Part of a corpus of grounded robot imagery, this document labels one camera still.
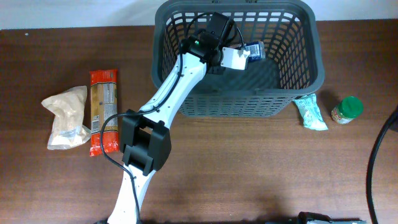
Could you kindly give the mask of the blue tissue box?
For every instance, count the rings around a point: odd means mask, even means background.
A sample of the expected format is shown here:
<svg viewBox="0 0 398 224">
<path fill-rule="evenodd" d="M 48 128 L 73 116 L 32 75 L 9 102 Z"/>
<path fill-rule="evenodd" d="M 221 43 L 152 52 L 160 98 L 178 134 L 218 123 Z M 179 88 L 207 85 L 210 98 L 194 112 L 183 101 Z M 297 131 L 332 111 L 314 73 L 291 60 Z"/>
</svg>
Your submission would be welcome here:
<svg viewBox="0 0 398 224">
<path fill-rule="evenodd" d="M 263 41 L 246 43 L 244 49 L 249 51 L 248 62 L 255 62 L 266 58 L 265 46 Z"/>
</svg>

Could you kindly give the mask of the grey plastic laundry basket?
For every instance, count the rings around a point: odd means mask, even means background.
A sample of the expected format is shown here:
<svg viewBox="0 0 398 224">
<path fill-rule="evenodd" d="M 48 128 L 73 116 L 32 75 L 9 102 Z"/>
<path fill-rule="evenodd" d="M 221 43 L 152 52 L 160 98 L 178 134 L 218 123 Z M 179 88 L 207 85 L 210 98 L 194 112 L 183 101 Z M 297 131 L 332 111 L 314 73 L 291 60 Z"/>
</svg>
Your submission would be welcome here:
<svg viewBox="0 0 398 224">
<path fill-rule="evenodd" d="M 167 1 L 155 14 L 147 108 L 159 114 L 268 117 L 324 79 L 302 1 Z"/>
</svg>

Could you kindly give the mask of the mint green snack packet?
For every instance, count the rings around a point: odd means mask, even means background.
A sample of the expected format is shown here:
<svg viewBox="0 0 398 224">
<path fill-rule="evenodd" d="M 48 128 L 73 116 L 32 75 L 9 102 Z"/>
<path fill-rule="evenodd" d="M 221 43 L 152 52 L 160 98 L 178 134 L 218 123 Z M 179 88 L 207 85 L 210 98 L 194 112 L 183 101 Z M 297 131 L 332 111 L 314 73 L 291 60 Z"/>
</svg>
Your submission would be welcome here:
<svg viewBox="0 0 398 224">
<path fill-rule="evenodd" d="M 328 130 L 317 105 L 316 94 L 312 93 L 311 95 L 303 96 L 299 99 L 293 100 L 293 102 L 296 104 L 299 113 L 303 118 L 303 126 L 305 128 L 316 131 Z"/>
</svg>

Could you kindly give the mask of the orange pasta package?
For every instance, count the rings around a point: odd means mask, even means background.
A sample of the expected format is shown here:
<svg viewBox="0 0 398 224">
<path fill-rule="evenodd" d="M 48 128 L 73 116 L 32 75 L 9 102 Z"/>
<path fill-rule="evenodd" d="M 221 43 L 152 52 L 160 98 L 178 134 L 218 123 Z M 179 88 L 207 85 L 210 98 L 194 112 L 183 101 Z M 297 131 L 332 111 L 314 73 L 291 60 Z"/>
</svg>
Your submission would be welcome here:
<svg viewBox="0 0 398 224">
<path fill-rule="evenodd" d="M 90 157 L 102 154 L 100 131 L 104 122 L 118 113 L 117 106 L 117 69 L 95 70 L 90 72 L 91 107 L 91 147 Z M 106 153 L 119 150 L 118 119 L 113 118 L 106 124 L 103 132 L 103 145 Z"/>
</svg>

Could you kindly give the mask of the green lidded glass jar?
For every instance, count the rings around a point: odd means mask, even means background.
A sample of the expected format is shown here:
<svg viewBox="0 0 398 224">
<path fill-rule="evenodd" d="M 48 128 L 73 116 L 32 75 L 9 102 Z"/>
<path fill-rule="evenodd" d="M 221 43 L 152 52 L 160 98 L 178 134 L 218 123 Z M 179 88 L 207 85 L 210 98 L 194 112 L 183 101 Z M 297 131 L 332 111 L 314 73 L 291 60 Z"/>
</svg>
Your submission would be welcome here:
<svg viewBox="0 0 398 224">
<path fill-rule="evenodd" d="M 349 96 L 332 109 L 331 117 L 338 124 L 348 124 L 360 116 L 363 111 L 362 101 L 355 96 Z"/>
</svg>

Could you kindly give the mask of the beige food pouch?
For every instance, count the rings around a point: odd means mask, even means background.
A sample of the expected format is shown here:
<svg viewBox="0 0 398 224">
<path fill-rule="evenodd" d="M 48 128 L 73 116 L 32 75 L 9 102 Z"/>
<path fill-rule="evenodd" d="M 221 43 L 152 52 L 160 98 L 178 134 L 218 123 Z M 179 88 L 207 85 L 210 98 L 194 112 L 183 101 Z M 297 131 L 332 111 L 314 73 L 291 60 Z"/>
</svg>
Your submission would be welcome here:
<svg viewBox="0 0 398 224">
<path fill-rule="evenodd" d="M 76 86 L 42 100 L 41 105 L 54 114 L 48 150 L 66 150 L 86 143 L 91 131 L 83 124 L 87 87 Z"/>
</svg>

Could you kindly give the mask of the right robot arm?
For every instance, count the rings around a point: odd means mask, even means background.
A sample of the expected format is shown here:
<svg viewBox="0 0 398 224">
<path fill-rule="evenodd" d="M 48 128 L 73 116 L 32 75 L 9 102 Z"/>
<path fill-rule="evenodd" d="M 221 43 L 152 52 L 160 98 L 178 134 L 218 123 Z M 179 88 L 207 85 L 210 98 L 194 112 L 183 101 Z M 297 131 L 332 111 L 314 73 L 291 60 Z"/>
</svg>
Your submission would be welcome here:
<svg viewBox="0 0 398 224">
<path fill-rule="evenodd" d="M 296 224 L 367 224 L 367 221 L 355 218 L 333 219 L 320 213 L 300 212 Z"/>
</svg>

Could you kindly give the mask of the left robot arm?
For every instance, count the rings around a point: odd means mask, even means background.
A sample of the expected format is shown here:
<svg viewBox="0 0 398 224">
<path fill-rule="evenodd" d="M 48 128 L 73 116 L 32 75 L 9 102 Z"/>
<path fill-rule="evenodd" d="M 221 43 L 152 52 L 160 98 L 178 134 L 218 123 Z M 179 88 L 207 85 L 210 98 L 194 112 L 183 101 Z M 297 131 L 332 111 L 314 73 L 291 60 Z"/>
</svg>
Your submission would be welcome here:
<svg viewBox="0 0 398 224">
<path fill-rule="evenodd" d="M 170 127 L 191 90 L 211 65 L 225 58 L 224 48 L 232 41 L 231 32 L 240 34 L 235 21 L 211 12 L 206 28 L 178 42 L 176 63 L 155 95 L 139 111 L 127 110 L 110 116 L 122 119 L 121 162 L 110 159 L 123 171 L 115 207 L 107 223 L 140 223 L 141 206 L 154 174 L 171 152 Z"/>
</svg>

